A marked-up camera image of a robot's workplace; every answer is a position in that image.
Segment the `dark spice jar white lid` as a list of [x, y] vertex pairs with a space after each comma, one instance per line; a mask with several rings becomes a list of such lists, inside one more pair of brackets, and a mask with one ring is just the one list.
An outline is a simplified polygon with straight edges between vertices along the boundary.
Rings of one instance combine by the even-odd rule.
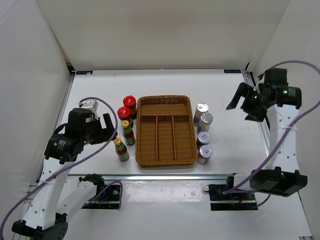
[[211, 136], [208, 132], [202, 131], [197, 135], [196, 145], [199, 150], [203, 145], [208, 145], [211, 141]]

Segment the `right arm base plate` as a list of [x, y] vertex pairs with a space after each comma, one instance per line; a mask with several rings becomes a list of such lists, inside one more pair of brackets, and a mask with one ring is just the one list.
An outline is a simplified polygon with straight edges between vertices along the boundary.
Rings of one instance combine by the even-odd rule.
[[210, 210], [218, 211], [255, 211], [258, 210], [257, 201], [253, 193], [230, 193], [223, 195], [224, 184], [208, 184], [202, 192], [209, 194]]

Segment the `silver cap white shaker front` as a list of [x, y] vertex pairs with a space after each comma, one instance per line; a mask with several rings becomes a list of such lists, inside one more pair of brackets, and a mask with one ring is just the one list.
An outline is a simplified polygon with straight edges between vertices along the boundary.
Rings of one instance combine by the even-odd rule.
[[204, 112], [200, 116], [200, 120], [198, 122], [197, 132], [208, 132], [213, 122], [213, 115], [209, 112]]

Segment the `silver cap white shaker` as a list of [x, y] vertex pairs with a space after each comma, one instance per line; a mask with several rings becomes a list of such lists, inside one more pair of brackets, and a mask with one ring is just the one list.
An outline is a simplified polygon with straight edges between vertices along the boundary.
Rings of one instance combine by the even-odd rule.
[[201, 119], [201, 115], [203, 113], [207, 113], [209, 111], [209, 105], [205, 102], [199, 102], [197, 105], [196, 105], [196, 109], [195, 109], [195, 113], [194, 113], [194, 117], [193, 117], [193, 122], [194, 122], [194, 125], [198, 125], [199, 124], [199, 121]]
[[200, 116], [200, 120], [198, 122], [197, 132], [208, 132], [213, 122], [213, 115], [209, 112], [204, 112]]

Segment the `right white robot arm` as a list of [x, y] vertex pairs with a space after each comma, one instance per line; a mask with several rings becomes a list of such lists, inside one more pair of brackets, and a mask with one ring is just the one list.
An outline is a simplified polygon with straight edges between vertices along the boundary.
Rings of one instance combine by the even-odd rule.
[[269, 155], [251, 174], [230, 176], [221, 193], [230, 200], [238, 199], [242, 193], [293, 195], [308, 183], [308, 177], [300, 173], [296, 147], [301, 89], [280, 80], [260, 83], [259, 90], [243, 82], [227, 110], [235, 109], [241, 97], [244, 101], [240, 108], [247, 114], [246, 120], [269, 121]]

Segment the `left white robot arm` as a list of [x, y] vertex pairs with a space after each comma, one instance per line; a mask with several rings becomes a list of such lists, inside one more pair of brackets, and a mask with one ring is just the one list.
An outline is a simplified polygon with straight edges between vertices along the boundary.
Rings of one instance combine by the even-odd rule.
[[68, 221], [92, 200], [105, 194], [101, 175], [88, 174], [65, 200], [59, 202], [71, 168], [80, 163], [78, 155], [88, 144], [104, 147], [117, 136], [117, 125], [110, 114], [103, 114], [105, 127], [95, 106], [81, 105], [72, 109], [67, 122], [58, 126], [44, 151], [44, 163], [38, 186], [30, 192], [33, 197], [22, 219], [12, 224], [12, 232], [32, 240], [62, 240]]

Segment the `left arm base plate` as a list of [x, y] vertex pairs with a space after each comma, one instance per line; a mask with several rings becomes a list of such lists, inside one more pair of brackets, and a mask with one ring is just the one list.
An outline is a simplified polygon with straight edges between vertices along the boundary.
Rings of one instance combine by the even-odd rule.
[[101, 186], [97, 192], [98, 198], [85, 203], [82, 209], [89, 210], [119, 210], [122, 205], [123, 184], [119, 180]]

